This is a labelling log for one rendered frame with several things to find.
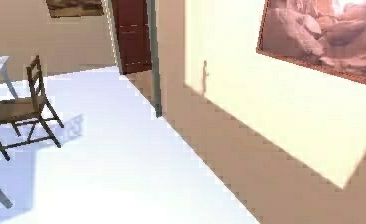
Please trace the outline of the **dark brown wooden chair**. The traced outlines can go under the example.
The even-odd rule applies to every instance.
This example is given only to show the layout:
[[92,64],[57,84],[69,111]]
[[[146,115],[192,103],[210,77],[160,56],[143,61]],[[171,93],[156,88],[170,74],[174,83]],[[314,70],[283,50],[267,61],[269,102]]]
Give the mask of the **dark brown wooden chair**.
[[20,136],[20,126],[30,125],[31,129],[24,141],[3,145],[0,141],[0,153],[6,161],[10,160],[8,149],[51,139],[60,148],[61,143],[47,124],[55,120],[63,128],[64,124],[51,105],[44,86],[40,56],[36,55],[26,67],[29,97],[18,97],[0,101],[0,125],[10,124]]

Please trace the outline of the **brown framed picture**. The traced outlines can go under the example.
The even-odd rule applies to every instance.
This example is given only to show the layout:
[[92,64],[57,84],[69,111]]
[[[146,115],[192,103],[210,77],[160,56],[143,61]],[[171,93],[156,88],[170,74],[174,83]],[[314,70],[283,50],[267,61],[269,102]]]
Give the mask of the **brown framed picture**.
[[46,0],[46,3],[52,18],[102,16],[104,14],[101,0]]

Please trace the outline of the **pink rock framed picture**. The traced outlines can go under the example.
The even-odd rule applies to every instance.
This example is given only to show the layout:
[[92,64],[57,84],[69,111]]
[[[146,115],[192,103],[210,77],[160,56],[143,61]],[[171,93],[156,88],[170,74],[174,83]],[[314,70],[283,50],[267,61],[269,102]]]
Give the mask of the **pink rock framed picture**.
[[366,0],[266,0],[256,52],[366,85]]

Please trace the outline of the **dark red room door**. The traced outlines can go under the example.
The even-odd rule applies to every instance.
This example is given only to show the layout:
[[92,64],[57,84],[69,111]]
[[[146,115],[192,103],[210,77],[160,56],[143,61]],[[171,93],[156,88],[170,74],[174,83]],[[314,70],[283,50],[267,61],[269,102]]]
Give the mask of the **dark red room door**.
[[152,69],[146,0],[112,0],[123,74]]

